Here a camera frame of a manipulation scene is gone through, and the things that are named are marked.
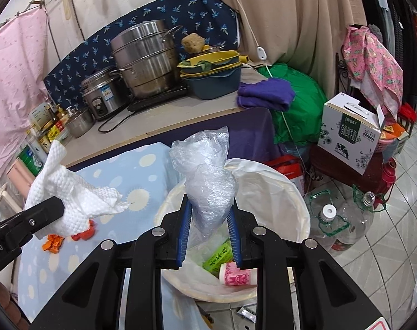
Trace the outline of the person's left hand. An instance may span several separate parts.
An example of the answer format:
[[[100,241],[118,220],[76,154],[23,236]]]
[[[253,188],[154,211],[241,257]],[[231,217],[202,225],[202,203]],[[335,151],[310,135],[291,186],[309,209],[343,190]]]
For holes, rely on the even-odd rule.
[[[12,323],[22,330],[29,329],[29,323],[22,317],[22,314],[19,308],[11,300],[10,292],[5,285],[0,282],[0,305],[4,309],[5,313],[8,315]]]

